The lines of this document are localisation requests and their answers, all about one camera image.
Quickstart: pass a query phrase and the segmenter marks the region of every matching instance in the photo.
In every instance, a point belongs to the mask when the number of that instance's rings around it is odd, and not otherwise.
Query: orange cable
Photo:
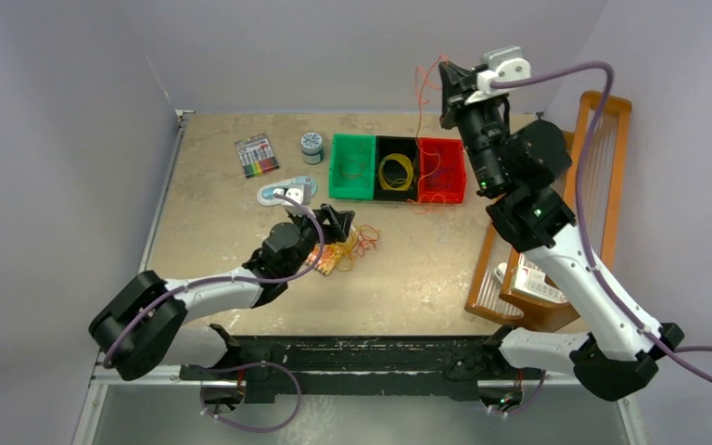
[[[435,85],[435,84],[433,84],[433,83],[431,83],[431,82],[429,81],[429,75],[430,75],[430,73],[432,72],[432,70],[433,70],[441,61],[449,61],[449,59],[446,57],[445,54],[439,55],[439,56],[438,56],[438,59],[436,59],[435,63],[433,63],[433,64],[430,66],[430,68],[426,71],[425,77],[424,77],[424,79],[423,79],[423,81],[422,81],[421,87],[419,87],[419,71],[424,72],[424,67],[422,67],[421,65],[420,65],[420,66],[417,66],[417,67],[416,67],[416,71],[415,71],[414,74],[413,74],[413,89],[414,89],[414,91],[416,92],[416,99],[417,99],[418,105],[419,105],[419,122],[418,122],[418,124],[416,125],[416,137],[415,137],[415,139],[416,139],[416,146],[419,148],[419,152],[421,152],[421,153],[423,153],[423,154],[425,154],[425,155],[428,155],[428,156],[435,156],[435,157],[438,158],[438,165],[435,166],[435,169],[433,169],[432,172],[429,172],[429,173],[426,173],[426,174],[423,174],[422,176],[420,176],[420,177],[419,177],[419,180],[418,180],[419,183],[421,183],[421,181],[422,181],[423,179],[425,179],[427,176],[430,176],[430,175],[432,175],[433,173],[435,173],[435,172],[438,170],[438,168],[440,167],[440,153],[438,153],[438,152],[436,152],[436,153],[427,153],[427,152],[422,148],[422,143],[421,143],[421,140],[419,139],[419,133],[421,133],[421,131],[422,131],[422,106],[429,103],[429,99],[428,99],[428,100],[424,100],[425,86],[429,86],[430,88],[432,88],[432,89],[434,89],[434,90],[440,90],[440,87],[439,87],[439,86],[437,86],[437,85]]]

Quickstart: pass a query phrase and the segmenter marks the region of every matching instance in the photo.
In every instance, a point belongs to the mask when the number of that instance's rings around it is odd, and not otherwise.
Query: red bin
[[[462,203],[467,181],[463,141],[422,137],[419,146],[418,202]]]

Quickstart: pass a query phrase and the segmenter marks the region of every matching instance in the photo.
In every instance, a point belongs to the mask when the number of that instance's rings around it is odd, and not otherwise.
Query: wooden frame
[[[580,97],[580,107],[578,121],[575,132],[564,132],[566,145],[573,160],[572,167],[565,177],[563,198],[565,203],[572,209],[575,207],[575,180],[577,176],[577,166],[579,156],[582,152],[582,145],[591,112],[596,109],[602,95],[599,92],[588,91]],[[604,233],[601,245],[601,258],[607,267],[612,267],[615,256],[615,242],[617,237],[618,216],[620,213],[620,201],[623,185],[624,167],[626,161],[626,145],[629,137],[629,115],[631,113],[631,102],[619,97],[610,96],[604,109],[605,116],[617,119],[615,129],[615,149],[612,159],[612,168],[609,180],[608,196],[606,200],[606,210],[604,214]],[[570,303],[555,304],[542,301],[515,292],[511,288],[512,273],[520,262],[520,254],[511,249],[507,259],[506,275],[503,279],[501,291],[498,298],[515,306],[522,315],[499,313],[485,308],[478,303],[479,294],[482,292],[484,277],[488,271],[490,253],[493,245],[497,241],[495,228],[490,225],[485,235],[484,244],[479,253],[477,267],[474,272],[474,279],[471,283],[471,290],[465,303],[465,310],[474,315],[486,318],[495,323],[513,324],[525,327],[530,330],[552,332],[573,322],[579,318],[574,307]]]

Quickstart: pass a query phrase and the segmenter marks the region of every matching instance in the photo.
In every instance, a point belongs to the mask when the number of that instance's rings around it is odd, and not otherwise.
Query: metal frame
[[[167,173],[165,175],[165,180],[163,183],[162,191],[159,197],[159,202],[154,213],[154,219],[149,228],[148,237],[146,240],[146,246],[144,248],[143,255],[140,260],[138,267],[138,272],[142,272],[146,269],[147,265],[151,260],[151,254],[154,249],[154,242],[161,224],[162,212],[165,207],[166,197],[168,195],[169,188],[171,186],[171,179],[173,175],[173,170],[176,165],[176,161],[179,157],[181,151],[181,146],[184,141],[184,134],[186,133],[186,127],[189,123],[191,114],[194,112],[185,112],[179,117],[179,128],[176,135],[175,144],[172,149],[172,155],[170,160],[170,165],[168,166]],[[98,355],[97,365],[92,373],[92,379],[89,384],[88,393],[86,395],[85,404],[83,406],[83,412],[81,413],[81,418],[75,432],[73,439],[73,445],[91,445],[94,441],[97,423],[99,421],[100,414],[102,413],[102,407],[105,402],[105,398],[108,395],[108,387],[121,386],[121,385],[140,385],[140,386],[207,386],[207,387],[218,387],[218,388],[234,388],[235,382],[232,380],[217,380],[217,381],[196,381],[196,380],[182,380],[179,378],[179,374],[182,372],[182,366],[174,365],[163,365],[155,368],[151,373],[145,375],[142,378],[131,382],[123,381],[115,370],[104,369],[99,363],[101,362],[101,355]],[[338,373],[338,372],[327,372],[327,374],[348,374],[348,372]],[[529,384],[536,384],[538,380],[527,380]],[[491,380],[478,380],[478,388],[500,388],[509,387],[514,384],[514,380],[507,379],[491,379]],[[556,373],[550,373],[545,380],[545,386],[578,386],[579,382],[572,376],[561,375]],[[642,417],[638,408],[638,404],[634,396],[629,396],[619,402],[619,411],[622,417],[622,421],[627,431],[627,438],[630,445],[643,445],[647,443],[647,437],[645,436]]]

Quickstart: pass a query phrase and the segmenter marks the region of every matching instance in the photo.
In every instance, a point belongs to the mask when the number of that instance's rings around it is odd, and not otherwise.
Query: colored marker set
[[[235,149],[247,178],[280,168],[280,163],[269,143],[269,136],[265,133],[252,136],[245,141],[236,141]]]

